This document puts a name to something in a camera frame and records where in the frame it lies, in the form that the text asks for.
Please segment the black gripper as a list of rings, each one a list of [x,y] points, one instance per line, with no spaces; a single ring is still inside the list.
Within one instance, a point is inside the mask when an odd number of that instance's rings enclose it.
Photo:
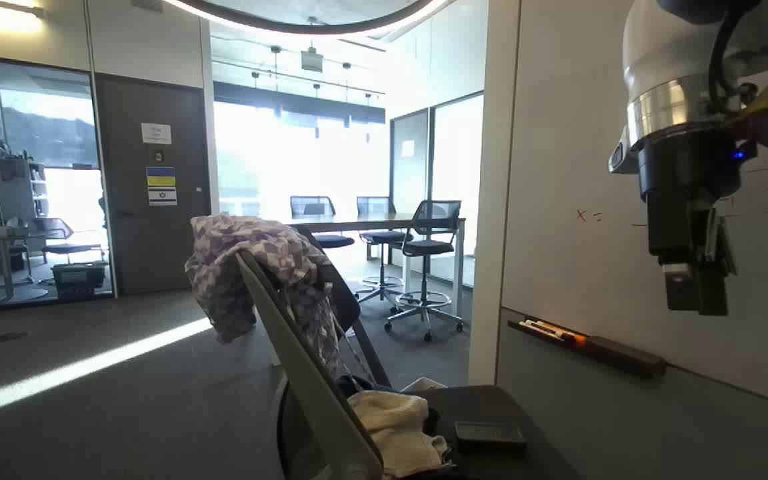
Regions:
[[[735,273],[716,199],[741,183],[756,143],[728,127],[673,127],[644,135],[633,150],[640,197],[647,207],[647,253],[663,266],[668,309],[725,315],[725,277]]]

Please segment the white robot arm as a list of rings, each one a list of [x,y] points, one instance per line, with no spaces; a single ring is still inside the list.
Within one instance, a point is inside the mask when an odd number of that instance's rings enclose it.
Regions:
[[[636,179],[665,305],[723,315],[735,261],[719,199],[768,150],[768,0],[631,0],[620,78],[608,167]]]

